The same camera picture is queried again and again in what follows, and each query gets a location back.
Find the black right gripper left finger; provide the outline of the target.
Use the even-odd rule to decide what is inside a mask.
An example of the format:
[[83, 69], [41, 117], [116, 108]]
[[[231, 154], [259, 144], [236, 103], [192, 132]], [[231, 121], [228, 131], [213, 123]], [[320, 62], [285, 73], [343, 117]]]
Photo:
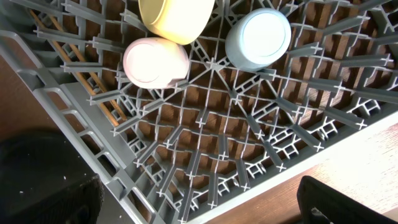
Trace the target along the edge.
[[19, 223], [96, 223], [104, 199], [98, 174], [85, 177], [18, 214]]

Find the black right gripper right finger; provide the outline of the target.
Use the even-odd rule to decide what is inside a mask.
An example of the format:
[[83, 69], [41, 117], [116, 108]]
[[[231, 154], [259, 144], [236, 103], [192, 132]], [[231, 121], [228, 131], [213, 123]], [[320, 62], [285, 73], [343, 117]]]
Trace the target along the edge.
[[397, 224], [308, 175], [300, 181], [297, 201], [303, 224]]

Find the pink cup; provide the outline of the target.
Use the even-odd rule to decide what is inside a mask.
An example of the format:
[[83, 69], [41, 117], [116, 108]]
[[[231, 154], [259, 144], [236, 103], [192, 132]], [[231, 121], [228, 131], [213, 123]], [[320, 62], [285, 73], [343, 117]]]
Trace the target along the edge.
[[161, 37], [146, 37], [132, 42], [123, 54], [127, 78], [145, 89], [173, 87], [186, 78], [189, 59], [185, 49]]

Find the blue cup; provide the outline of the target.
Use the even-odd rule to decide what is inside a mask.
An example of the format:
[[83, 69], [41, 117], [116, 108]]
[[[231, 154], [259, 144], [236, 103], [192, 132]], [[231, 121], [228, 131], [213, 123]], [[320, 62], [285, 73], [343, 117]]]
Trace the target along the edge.
[[235, 68], [255, 72], [280, 59], [289, 48], [291, 38], [290, 23], [283, 13], [269, 8], [256, 9], [228, 32], [226, 56]]

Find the yellow bowl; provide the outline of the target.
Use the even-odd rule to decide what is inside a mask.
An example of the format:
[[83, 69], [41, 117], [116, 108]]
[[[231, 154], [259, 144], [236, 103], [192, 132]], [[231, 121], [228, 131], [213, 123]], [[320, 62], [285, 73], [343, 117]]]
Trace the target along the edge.
[[141, 19], [152, 33], [180, 45], [192, 43], [203, 32], [214, 0], [139, 0]]

